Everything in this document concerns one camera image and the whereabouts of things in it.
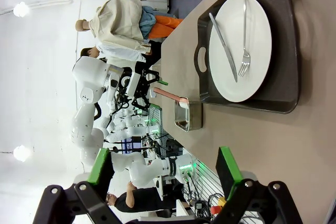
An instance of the knife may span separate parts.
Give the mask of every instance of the knife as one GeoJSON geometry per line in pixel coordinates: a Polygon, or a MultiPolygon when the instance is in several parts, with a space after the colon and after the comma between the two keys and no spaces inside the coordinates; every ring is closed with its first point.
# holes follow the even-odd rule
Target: knife
{"type": "Polygon", "coordinates": [[[233,61],[233,58],[232,58],[232,54],[231,54],[231,52],[230,52],[230,49],[229,49],[228,46],[225,44],[225,41],[224,41],[224,39],[223,39],[223,37],[222,37],[222,34],[221,34],[221,31],[219,30],[219,27],[218,27],[218,25],[217,25],[217,22],[216,22],[214,16],[212,15],[212,13],[209,13],[209,17],[210,17],[210,19],[211,19],[211,21],[212,21],[212,24],[213,24],[214,27],[215,27],[215,30],[216,30],[216,32],[217,32],[217,34],[218,34],[218,36],[219,36],[219,39],[220,39],[220,41],[221,41],[221,43],[222,43],[222,45],[223,45],[223,47],[224,47],[224,50],[225,50],[225,53],[226,53],[226,57],[227,57],[227,59],[228,59],[228,61],[229,61],[229,63],[230,63],[230,67],[231,67],[231,70],[232,70],[233,77],[235,78],[235,81],[238,82],[238,78],[237,78],[237,70],[236,70],[236,66],[235,66],[235,63],[234,63],[234,61],[233,61]]]}

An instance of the fork handle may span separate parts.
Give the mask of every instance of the fork handle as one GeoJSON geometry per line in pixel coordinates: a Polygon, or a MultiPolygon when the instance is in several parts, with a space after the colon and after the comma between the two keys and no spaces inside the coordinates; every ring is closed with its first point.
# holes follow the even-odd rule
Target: fork handle
{"type": "Polygon", "coordinates": [[[244,0],[244,50],[246,49],[246,0],[244,0]]]}

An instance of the white plate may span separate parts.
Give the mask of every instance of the white plate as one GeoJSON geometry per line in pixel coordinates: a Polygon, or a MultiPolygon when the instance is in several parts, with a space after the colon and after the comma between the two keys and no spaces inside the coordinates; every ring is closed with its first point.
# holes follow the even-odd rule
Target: white plate
{"type": "MultiPolygon", "coordinates": [[[[243,59],[244,0],[227,0],[220,8],[216,21],[229,46],[237,69],[243,59]]],[[[251,56],[249,70],[235,82],[225,50],[215,28],[209,43],[211,75],[220,94],[228,101],[242,102],[250,98],[266,76],[271,52],[272,36],[268,18],[256,0],[247,0],[246,49],[251,56]]]]}

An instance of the green light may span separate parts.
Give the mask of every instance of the green light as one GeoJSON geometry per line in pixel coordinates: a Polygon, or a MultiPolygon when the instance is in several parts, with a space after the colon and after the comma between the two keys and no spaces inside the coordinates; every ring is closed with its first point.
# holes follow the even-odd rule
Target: green light
{"type": "Polygon", "coordinates": [[[192,165],[184,165],[184,166],[180,167],[180,170],[188,169],[188,168],[192,168],[192,167],[193,167],[192,165]]]}

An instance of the ceiling light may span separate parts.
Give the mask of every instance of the ceiling light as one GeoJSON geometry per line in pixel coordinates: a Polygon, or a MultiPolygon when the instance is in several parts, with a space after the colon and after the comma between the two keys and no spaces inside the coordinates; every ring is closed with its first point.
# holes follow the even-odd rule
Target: ceiling light
{"type": "Polygon", "coordinates": [[[21,146],[16,147],[13,150],[13,155],[17,160],[19,160],[21,162],[24,162],[24,161],[27,160],[27,158],[30,157],[31,151],[30,151],[30,149],[21,145],[21,146]]]}
{"type": "Polygon", "coordinates": [[[13,13],[16,17],[24,17],[29,13],[29,7],[25,2],[20,2],[14,7],[13,13]]]}

